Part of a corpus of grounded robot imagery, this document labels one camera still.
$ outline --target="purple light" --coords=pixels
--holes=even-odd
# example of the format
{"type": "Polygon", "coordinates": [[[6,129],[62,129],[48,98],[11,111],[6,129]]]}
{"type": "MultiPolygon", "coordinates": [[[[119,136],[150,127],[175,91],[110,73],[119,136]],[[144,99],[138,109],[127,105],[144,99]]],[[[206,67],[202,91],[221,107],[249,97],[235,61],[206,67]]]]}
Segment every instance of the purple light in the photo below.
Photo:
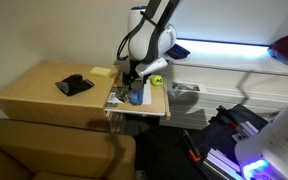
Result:
{"type": "Polygon", "coordinates": [[[243,167],[243,174],[247,180],[250,180],[253,177],[253,173],[255,170],[262,170],[268,166],[268,162],[261,159],[255,162],[252,162],[243,167]]]}

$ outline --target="black wallet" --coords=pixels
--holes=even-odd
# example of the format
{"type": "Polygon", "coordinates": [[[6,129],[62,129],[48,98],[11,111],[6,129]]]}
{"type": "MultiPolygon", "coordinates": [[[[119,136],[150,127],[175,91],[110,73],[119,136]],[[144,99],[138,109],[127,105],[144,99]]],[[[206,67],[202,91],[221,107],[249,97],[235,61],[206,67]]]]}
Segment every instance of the black wallet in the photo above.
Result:
{"type": "Polygon", "coordinates": [[[65,95],[73,96],[79,92],[92,88],[94,83],[88,79],[83,80],[83,76],[81,74],[73,74],[60,82],[56,82],[55,85],[65,95]]]}

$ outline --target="brown leather chair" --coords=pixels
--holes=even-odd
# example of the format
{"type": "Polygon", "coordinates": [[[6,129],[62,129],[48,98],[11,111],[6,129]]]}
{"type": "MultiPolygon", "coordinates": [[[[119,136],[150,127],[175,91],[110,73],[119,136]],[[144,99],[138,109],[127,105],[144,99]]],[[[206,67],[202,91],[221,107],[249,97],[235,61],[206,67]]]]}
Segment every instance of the brown leather chair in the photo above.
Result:
{"type": "Polygon", "coordinates": [[[0,119],[0,180],[134,180],[131,136],[0,119]]]}

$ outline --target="blue cup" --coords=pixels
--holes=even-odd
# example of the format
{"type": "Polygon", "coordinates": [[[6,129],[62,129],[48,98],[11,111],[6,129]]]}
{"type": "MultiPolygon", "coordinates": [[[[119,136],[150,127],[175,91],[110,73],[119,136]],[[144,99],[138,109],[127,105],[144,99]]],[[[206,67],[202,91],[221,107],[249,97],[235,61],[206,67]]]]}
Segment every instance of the blue cup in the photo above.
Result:
{"type": "Polygon", "coordinates": [[[128,99],[132,105],[138,106],[143,103],[144,83],[142,81],[134,81],[131,84],[131,90],[128,99]]]}

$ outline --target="yellow sticky note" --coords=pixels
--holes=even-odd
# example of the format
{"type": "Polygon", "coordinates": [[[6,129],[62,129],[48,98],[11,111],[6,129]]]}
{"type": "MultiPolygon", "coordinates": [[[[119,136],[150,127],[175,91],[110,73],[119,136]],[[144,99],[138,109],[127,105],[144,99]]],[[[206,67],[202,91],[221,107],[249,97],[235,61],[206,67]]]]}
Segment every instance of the yellow sticky note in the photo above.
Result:
{"type": "Polygon", "coordinates": [[[102,67],[94,67],[90,73],[93,75],[98,75],[98,76],[109,76],[111,73],[111,69],[108,68],[102,68],[102,67]]]}

